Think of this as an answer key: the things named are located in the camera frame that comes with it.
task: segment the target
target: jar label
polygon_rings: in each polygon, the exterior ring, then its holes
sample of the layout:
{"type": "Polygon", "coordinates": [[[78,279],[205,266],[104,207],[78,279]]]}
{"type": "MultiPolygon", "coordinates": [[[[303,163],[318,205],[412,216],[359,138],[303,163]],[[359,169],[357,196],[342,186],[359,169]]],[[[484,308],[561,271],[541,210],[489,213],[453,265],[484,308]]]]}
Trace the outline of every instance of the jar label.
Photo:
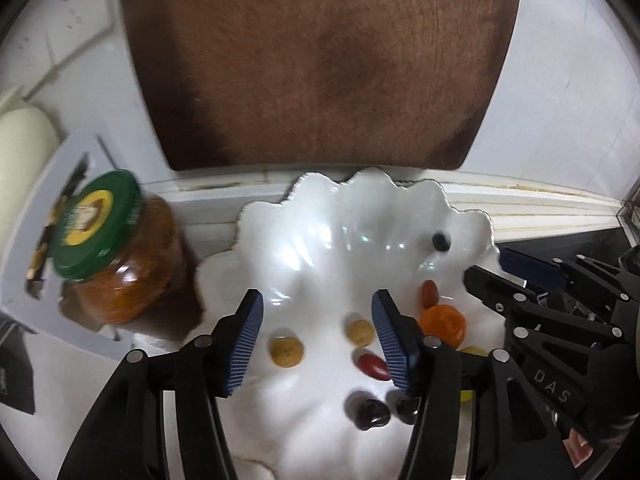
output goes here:
{"type": "Polygon", "coordinates": [[[80,245],[91,238],[102,227],[111,212],[113,194],[99,189],[89,193],[74,207],[65,234],[65,245],[80,245]]]}

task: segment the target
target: wooden cutting board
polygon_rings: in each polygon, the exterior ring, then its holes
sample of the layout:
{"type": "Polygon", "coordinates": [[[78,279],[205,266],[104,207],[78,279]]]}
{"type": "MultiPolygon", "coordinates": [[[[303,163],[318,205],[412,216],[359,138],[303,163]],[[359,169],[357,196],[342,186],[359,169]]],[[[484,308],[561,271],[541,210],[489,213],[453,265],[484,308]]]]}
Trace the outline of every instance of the wooden cutting board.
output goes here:
{"type": "Polygon", "coordinates": [[[457,168],[519,0],[122,0],[175,170],[457,168]]]}

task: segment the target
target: dried fruit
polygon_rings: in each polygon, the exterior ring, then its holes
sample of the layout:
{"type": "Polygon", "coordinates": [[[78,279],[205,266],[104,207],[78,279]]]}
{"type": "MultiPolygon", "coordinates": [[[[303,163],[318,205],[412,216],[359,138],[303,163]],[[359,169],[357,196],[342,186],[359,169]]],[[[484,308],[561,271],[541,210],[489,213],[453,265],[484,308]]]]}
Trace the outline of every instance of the dried fruit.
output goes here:
{"type": "Polygon", "coordinates": [[[420,304],[423,308],[435,306],[440,301],[438,286],[433,280],[425,280],[420,289],[420,304]]]}
{"type": "MultiPolygon", "coordinates": [[[[480,348],[479,346],[465,346],[461,352],[464,352],[465,354],[473,354],[473,355],[481,355],[486,357],[488,354],[488,352],[486,352],[485,350],[483,350],[482,348],[480,348]]],[[[474,398],[474,392],[473,390],[462,390],[460,392],[460,402],[467,402],[468,400],[471,400],[474,398]]]]}
{"type": "Polygon", "coordinates": [[[386,426],[391,420],[391,412],[384,402],[377,399],[365,399],[356,407],[355,420],[359,430],[386,426]]]}
{"type": "Polygon", "coordinates": [[[458,348],[466,337],[466,319],[454,306],[432,306],[418,319],[424,335],[435,335],[452,348],[458,348]]]}
{"type": "Polygon", "coordinates": [[[451,248],[451,242],[447,239],[444,233],[436,233],[431,237],[431,243],[433,248],[440,253],[446,253],[451,248]]]}
{"type": "Polygon", "coordinates": [[[302,361],[305,347],[295,337],[278,337],[271,343],[271,359],[281,368],[291,368],[302,361]]]}
{"type": "Polygon", "coordinates": [[[379,381],[388,381],[391,379],[389,368],[386,363],[374,354],[363,354],[358,358],[358,368],[361,372],[373,377],[379,381]]]}
{"type": "Polygon", "coordinates": [[[373,325],[366,319],[354,321],[347,328],[347,337],[357,347],[369,346],[373,343],[375,335],[376,331],[373,329],[373,325]]]}
{"type": "Polygon", "coordinates": [[[415,419],[418,416],[418,407],[420,405],[420,399],[418,397],[402,396],[396,400],[396,413],[398,418],[405,424],[410,426],[415,424],[415,419]]]}

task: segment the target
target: white scalloped bowl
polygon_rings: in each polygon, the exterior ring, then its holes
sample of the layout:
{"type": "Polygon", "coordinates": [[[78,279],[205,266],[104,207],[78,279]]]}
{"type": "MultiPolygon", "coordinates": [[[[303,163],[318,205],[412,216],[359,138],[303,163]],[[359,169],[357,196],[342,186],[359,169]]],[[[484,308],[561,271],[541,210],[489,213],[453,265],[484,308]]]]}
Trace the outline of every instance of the white scalloped bowl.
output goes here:
{"type": "MultiPolygon", "coordinates": [[[[210,332],[236,310],[248,288],[263,294],[264,321],[244,383],[219,402],[232,455],[264,466],[261,472],[247,469],[251,478],[241,480],[270,478],[271,472],[278,480],[397,478],[412,427],[392,416],[383,428],[360,431],[346,415],[357,392],[385,402],[397,390],[354,366],[345,325],[355,317],[370,320],[371,295],[379,288],[388,288],[402,313],[418,317],[418,292],[430,279],[441,302],[466,317],[461,348],[499,348],[503,318],[462,283],[464,270],[475,264],[502,273],[491,221],[484,212],[452,208],[433,180],[400,187],[382,170],[369,169],[336,184],[309,173],[281,204],[247,205],[232,250],[198,268],[205,313],[190,335],[210,332]],[[447,253],[434,250],[435,232],[450,238],[447,253]],[[271,361],[271,338],[282,335],[295,335],[305,346],[294,368],[271,361]]],[[[368,349],[383,357],[377,340],[368,349]]],[[[454,469],[461,478],[468,404],[454,469]]]]}

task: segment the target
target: robotic hand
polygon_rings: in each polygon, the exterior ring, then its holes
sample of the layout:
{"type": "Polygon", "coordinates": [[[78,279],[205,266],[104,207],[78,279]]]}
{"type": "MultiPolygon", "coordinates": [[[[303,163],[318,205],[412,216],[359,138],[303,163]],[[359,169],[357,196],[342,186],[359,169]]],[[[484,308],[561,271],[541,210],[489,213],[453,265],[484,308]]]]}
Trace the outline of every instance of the robotic hand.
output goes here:
{"type": "MultiPolygon", "coordinates": [[[[388,291],[373,295],[372,319],[394,384],[420,398],[400,480],[450,480],[461,390],[475,391],[468,480],[577,479],[551,414],[589,442],[615,446],[640,412],[640,278],[581,256],[547,264],[502,250],[500,262],[529,288],[481,267],[464,276],[469,293],[505,318],[504,348],[488,357],[424,336],[388,291]],[[570,313],[569,297],[582,317],[570,313]]],[[[175,390],[186,480],[237,480],[216,398],[241,384],[262,310],[262,296],[250,290],[236,314],[179,352],[129,352],[58,480],[168,480],[163,390],[175,390]]]]}

